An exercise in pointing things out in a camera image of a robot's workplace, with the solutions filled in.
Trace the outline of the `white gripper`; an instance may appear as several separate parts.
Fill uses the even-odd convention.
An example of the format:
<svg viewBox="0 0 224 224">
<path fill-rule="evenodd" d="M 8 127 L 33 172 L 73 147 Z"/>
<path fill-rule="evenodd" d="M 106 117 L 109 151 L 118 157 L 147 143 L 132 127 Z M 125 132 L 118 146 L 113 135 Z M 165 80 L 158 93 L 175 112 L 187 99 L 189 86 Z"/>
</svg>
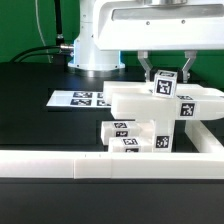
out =
<svg viewBox="0 0 224 224">
<path fill-rule="evenodd" d="M 187 50 L 183 82 L 190 77 L 196 50 L 224 49 L 224 0 L 96 0 L 93 9 L 94 41 L 101 50 Z M 148 51 L 138 60 L 145 79 L 153 81 L 157 68 Z"/>
</svg>

